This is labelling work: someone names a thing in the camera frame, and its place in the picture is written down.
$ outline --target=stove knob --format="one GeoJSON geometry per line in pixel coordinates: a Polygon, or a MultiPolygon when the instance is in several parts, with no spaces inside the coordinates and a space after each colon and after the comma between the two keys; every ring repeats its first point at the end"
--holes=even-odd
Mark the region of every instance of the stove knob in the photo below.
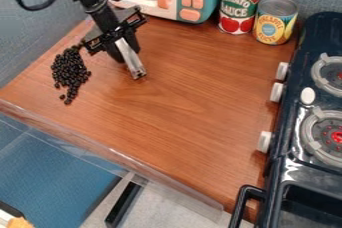
{"type": "Polygon", "coordinates": [[[276,79],[281,80],[281,81],[285,80],[288,70],[289,70],[289,63],[280,62],[278,66],[277,74],[276,74],[276,79]]]}
{"type": "Polygon", "coordinates": [[[257,150],[263,153],[267,153],[270,148],[272,139],[272,133],[267,131],[262,131],[259,137],[259,142],[257,146],[257,150]]]}
{"type": "Polygon", "coordinates": [[[270,100],[275,103],[279,103],[283,94],[284,84],[275,82],[273,84],[270,100]]]}
{"type": "Polygon", "coordinates": [[[315,101],[315,99],[316,99],[316,93],[312,88],[307,87],[302,90],[302,93],[300,95],[300,100],[302,101],[303,104],[310,105],[315,101]]]}

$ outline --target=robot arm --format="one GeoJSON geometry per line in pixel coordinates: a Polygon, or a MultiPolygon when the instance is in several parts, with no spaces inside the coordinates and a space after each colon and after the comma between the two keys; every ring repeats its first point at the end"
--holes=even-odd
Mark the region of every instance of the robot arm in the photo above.
{"type": "MultiPolygon", "coordinates": [[[[29,11],[47,8],[55,0],[28,7],[22,0],[18,4],[29,11]]],[[[136,29],[146,22],[138,6],[119,10],[111,7],[108,0],[74,0],[80,1],[87,14],[91,15],[96,27],[86,35],[83,44],[91,55],[107,51],[119,63],[126,63],[133,78],[146,75],[137,53],[140,51],[135,36],[136,29]]]]}

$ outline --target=tomato sauce can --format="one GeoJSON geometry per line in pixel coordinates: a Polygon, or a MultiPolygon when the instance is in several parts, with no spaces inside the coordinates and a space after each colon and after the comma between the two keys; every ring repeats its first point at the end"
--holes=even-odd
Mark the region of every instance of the tomato sauce can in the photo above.
{"type": "Polygon", "coordinates": [[[219,28],[231,34],[252,30],[259,0],[221,0],[219,28]]]}
{"type": "Polygon", "coordinates": [[[297,16],[298,6],[292,0],[262,0],[255,17],[253,35],[265,44],[284,44],[292,35],[297,16]]]}

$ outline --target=wooden board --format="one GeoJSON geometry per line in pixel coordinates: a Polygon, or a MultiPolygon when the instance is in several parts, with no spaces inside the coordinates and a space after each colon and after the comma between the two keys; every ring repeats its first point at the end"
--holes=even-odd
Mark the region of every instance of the wooden board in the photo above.
{"type": "Polygon", "coordinates": [[[93,75],[65,106],[50,65],[91,26],[80,24],[2,89],[1,110],[84,147],[98,142],[104,156],[167,184],[166,175],[228,211],[240,186],[263,186],[265,156],[256,144],[260,131],[273,126],[278,106],[268,101],[271,87],[295,39],[268,46],[250,34],[223,34],[213,21],[151,18],[138,32],[148,76],[134,81],[106,53],[90,57],[82,50],[93,75]]]}

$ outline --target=toy stove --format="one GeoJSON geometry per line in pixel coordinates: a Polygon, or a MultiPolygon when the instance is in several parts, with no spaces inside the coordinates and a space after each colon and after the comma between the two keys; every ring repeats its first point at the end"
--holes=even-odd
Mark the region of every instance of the toy stove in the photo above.
{"type": "Polygon", "coordinates": [[[258,145],[268,153],[265,189],[241,188],[229,227],[250,198],[261,202],[255,227],[342,227],[342,14],[310,17],[276,78],[277,125],[258,145]]]}

